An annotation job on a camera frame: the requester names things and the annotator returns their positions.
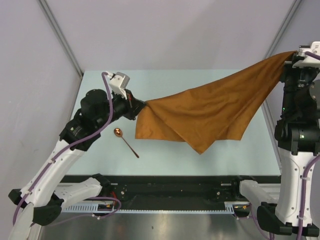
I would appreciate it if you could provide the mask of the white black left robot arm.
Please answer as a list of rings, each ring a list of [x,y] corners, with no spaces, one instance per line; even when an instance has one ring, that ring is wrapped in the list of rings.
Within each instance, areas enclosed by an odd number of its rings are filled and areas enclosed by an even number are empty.
[[[57,187],[71,166],[101,136],[101,131],[121,117],[135,120],[146,105],[128,89],[124,90],[124,95],[102,89],[87,92],[39,172],[25,187],[10,191],[8,197],[17,208],[9,239],[26,240],[32,225],[47,226],[64,209],[76,203],[90,198],[107,199],[111,193],[110,182],[101,174],[65,190]]]

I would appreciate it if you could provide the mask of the orange cloth napkin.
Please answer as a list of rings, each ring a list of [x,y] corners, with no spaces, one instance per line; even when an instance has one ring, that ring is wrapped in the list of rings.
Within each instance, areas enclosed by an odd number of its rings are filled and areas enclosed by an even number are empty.
[[[294,54],[278,53],[222,79],[147,101],[135,138],[186,142],[198,154],[215,141],[241,140]]]

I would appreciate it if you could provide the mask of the copper spoon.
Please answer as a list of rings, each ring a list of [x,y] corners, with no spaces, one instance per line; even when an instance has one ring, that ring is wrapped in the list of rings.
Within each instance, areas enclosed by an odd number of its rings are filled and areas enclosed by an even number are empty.
[[[116,137],[121,138],[124,143],[129,147],[129,149],[132,151],[132,153],[135,155],[136,158],[139,158],[140,156],[136,153],[136,151],[130,146],[130,144],[125,140],[123,136],[123,131],[120,128],[115,128],[113,130],[113,133]]]

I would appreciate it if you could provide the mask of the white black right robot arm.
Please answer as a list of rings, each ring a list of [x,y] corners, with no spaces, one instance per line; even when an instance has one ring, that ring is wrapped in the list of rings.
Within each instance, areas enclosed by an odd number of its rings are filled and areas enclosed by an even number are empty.
[[[281,182],[274,199],[254,180],[230,188],[231,196],[250,202],[258,226],[275,235],[318,237],[310,210],[312,175],[320,159],[320,52],[301,46],[284,63],[282,111],[274,137],[281,156]]]

